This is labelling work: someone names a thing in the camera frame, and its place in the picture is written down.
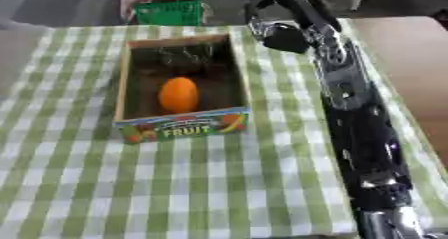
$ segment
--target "box label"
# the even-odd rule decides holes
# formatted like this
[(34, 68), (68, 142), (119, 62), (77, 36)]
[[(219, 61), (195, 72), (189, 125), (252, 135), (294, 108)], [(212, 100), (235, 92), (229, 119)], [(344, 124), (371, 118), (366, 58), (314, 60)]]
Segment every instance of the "box label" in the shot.
[(217, 116), (180, 116), (167, 121), (123, 125), (120, 130), (129, 143), (165, 140), (183, 136), (203, 136), (246, 129), (248, 113), (227, 113)]

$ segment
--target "gingham pattern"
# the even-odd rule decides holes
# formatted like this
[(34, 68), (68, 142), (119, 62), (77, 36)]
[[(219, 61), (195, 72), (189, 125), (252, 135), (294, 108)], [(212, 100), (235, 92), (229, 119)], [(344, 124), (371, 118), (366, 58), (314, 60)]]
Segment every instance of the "gingham pattern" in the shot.
[[(111, 124), (124, 41), (228, 31), (253, 108), (248, 131), (123, 144)], [(423, 225), (447, 227), (443, 169), (396, 93), (368, 67), (402, 136)], [(243, 27), (48, 30), (0, 106), (0, 235), (355, 233), (318, 94), (306, 56), (266, 49)]]

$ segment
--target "cardboard box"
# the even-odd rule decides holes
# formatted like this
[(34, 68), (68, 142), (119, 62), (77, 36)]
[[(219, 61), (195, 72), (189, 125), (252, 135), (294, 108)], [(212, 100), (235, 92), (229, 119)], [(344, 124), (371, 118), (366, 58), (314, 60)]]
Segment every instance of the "cardboard box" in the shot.
[[(162, 85), (178, 76), (198, 88), (195, 112), (173, 114), (159, 103)], [(127, 43), (114, 121), (127, 142), (241, 131), (249, 113), (228, 35)]]

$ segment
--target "floor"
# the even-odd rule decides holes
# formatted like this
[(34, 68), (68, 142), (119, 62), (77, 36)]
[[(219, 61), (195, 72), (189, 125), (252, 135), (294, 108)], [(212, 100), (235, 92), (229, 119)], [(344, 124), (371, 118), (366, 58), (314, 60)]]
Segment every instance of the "floor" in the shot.
[[(243, 23), (241, 8), (246, 0), (203, 1), (215, 12), (210, 24)], [(350, 12), (348, 0), (326, 2), (343, 17), (431, 15), (448, 8), (448, 0), (365, 0), (358, 11)], [(119, 25), (118, 11), (119, 0), (0, 0), (0, 29), (11, 21), (51, 27)], [(271, 19), (289, 18), (279, 8), (269, 9), (266, 15)]]

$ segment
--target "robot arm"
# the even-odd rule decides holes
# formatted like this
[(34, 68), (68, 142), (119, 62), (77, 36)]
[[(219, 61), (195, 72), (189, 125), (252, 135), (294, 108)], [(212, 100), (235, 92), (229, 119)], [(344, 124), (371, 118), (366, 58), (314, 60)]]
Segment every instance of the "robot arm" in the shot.
[[(278, 3), (299, 27), (264, 23), (257, 8)], [(360, 235), (366, 239), (423, 238), (412, 208), (412, 182), (398, 136), (359, 48), (320, 0), (261, 0), (246, 5), (254, 37), (266, 47), (314, 51), (333, 150)]]

